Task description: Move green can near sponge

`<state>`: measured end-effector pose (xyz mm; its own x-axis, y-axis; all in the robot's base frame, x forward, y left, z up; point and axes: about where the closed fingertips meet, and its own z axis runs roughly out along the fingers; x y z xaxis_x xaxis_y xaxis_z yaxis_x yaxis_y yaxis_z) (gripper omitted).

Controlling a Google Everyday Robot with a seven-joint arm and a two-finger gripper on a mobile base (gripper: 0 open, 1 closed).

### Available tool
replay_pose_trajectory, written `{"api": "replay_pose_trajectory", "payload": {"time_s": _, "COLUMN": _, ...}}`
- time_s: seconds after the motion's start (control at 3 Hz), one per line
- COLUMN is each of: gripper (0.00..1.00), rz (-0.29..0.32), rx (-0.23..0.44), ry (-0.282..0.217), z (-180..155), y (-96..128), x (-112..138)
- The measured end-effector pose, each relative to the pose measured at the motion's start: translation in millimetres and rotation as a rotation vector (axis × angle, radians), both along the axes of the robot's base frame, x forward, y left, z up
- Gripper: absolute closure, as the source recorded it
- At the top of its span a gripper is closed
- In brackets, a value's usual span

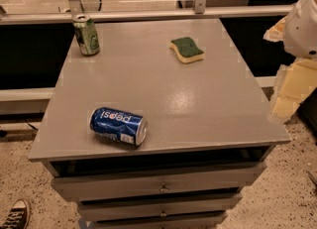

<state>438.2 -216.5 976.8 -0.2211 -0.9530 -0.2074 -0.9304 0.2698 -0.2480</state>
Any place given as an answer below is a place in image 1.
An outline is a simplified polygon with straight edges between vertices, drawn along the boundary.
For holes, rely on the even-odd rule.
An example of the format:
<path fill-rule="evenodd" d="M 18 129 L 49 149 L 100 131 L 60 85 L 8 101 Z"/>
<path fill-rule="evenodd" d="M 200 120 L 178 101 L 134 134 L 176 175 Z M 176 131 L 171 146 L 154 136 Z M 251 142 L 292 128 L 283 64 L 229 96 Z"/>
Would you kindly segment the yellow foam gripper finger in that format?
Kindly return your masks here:
<path fill-rule="evenodd" d="M 269 42 L 282 42 L 284 40 L 284 27 L 286 17 L 281 18 L 271 28 L 265 31 L 264 39 Z"/>
<path fill-rule="evenodd" d="M 316 88 L 317 59 L 297 57 L 290 66 L 282 64 L 276 74 L 269 117 L 288 121 Z"/>

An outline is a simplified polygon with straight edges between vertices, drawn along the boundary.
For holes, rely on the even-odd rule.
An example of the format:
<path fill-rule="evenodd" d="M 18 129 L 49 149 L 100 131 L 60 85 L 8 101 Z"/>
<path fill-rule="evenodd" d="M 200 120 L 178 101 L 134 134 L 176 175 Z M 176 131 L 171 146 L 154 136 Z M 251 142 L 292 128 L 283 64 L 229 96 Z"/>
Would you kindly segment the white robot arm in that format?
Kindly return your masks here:
<path fill-rule="evenodd" d="M 285 123 L 317 88 L 317 0 L 298 0 L 287 16 L 264 33 L 270 42 L 283 42 L 295 56 L 277 71 L 269 117 Z"/>

